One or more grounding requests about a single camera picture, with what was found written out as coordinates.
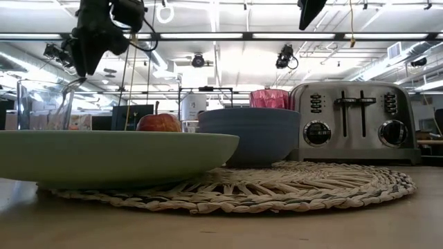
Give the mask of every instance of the pink glass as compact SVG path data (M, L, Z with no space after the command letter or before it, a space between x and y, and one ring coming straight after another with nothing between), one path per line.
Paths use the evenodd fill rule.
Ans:
M278 89L263 89L249 95L251 107L289 109L289 93Z

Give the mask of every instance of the air vent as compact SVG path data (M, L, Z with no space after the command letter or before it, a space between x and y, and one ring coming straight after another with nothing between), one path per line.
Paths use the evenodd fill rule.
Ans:
M397 42L396 44L388 48L388 59L394 59L396 57L399 57L400 54L401 54L401 42Z

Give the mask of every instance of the metal rack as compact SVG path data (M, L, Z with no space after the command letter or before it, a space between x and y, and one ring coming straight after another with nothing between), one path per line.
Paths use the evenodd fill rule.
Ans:
M181 116L181 107L180 107L180 103L181 103L181 92L183 90L189 90L188 94L186 94L184 98L186 98L186 96L188 96L189 94L192 93L192 90L198 90L199 92L202 93L212 93L214 91L219 91L220 93L224 94L226 96L226 94L223 92L223 90L228 90L230 91L230 106L234 107L234 90L232 87L212 87L212 86L203 86L203 87L179 87L179 120L180 120L180 116Z

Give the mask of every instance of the table surface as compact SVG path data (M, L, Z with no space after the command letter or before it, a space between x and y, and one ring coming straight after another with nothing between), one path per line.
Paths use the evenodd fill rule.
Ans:
M284 214L128 210L0 179L0 248L441 248L443 168L391 168L410 174L418 192L363 209Z

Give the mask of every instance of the ceiling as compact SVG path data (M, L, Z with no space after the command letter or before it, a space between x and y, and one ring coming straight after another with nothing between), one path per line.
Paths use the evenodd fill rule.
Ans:
M69 33L76 25L74 12L80 1L76 0L21 0L0 1L0 33ZM440 33L443 32L443 0L432 0L433 7L424 10L426 0L368 0L368 9L363 9L363 0L354 0L353 25L355 32L379 33ZM161 11L161 18L168 17L169 10L160 10L161 0L145 0L148 12L145 15L158 33L202 33L202 32L300 32L298 22L300 8L296 0L169 0L167 6L174 8L172 20L160 23L154 14ZM326 8L306 29L307 32L351 32L351 10L349 1L329 0ZM143 32L150 32L143 27ZM287 41L162 41L156 49L158 55L173 74L157 73L157 68L149 67L149 59L144 52L129 49L125 79L126 54L119 56L105 53L94 76L89 82L99 89L115 91L125 83L125 88L133 82L134 91L176 90L177 74L204 75L212 86L229 86L238 91L252 91L272 86L290 90L302 82L342 80L362 70L371 62L386 56L387 48L396 41L358 42L350 48L349 42L287 42ZM43 62L44 41L12 41L11 46L32 55ZM284 44L292 44L299 60L297 70L276 69L277 54ZM202 53L209 61L215 61L219 79L214 66L195 69L190 66L190 58ZM428 55L428 65L412 68L404 64L396 65L389 71L375 75L372 80L396 82L441 64L440 50ZM55 62L49 62L60 68ZM103 70L111 68L117 72L115 77L105 77ZM433 72L438 78L440 70ZM415 86L423 84L416 80Z

